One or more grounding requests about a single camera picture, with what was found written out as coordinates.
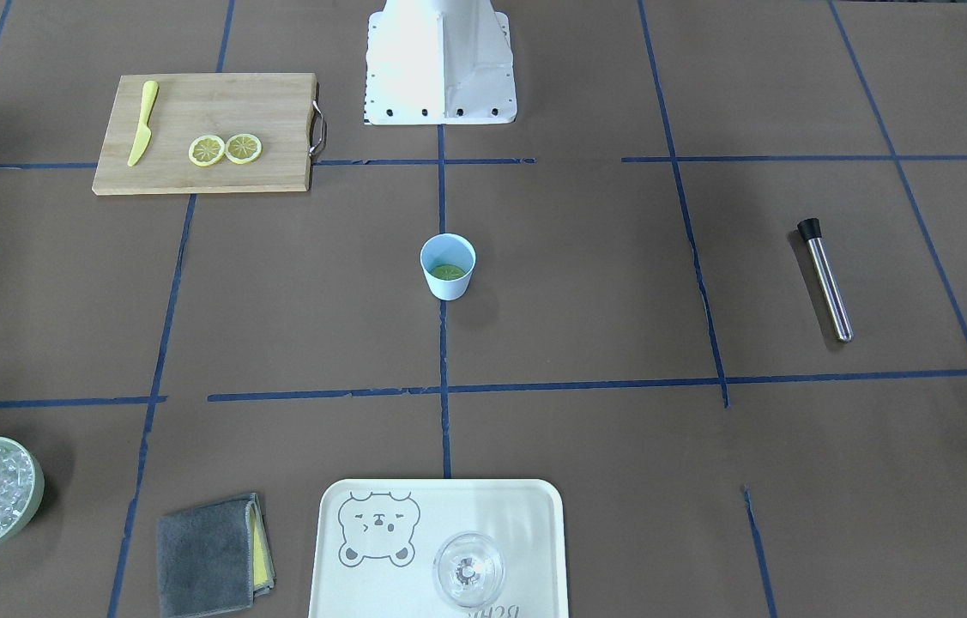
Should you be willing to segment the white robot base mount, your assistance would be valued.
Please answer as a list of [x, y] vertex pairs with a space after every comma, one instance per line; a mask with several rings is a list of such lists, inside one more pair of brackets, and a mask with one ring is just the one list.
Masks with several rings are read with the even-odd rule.
[[490, 1], [388, 1], [366, 35], [366, 123], [516, 121], [510, 20]]

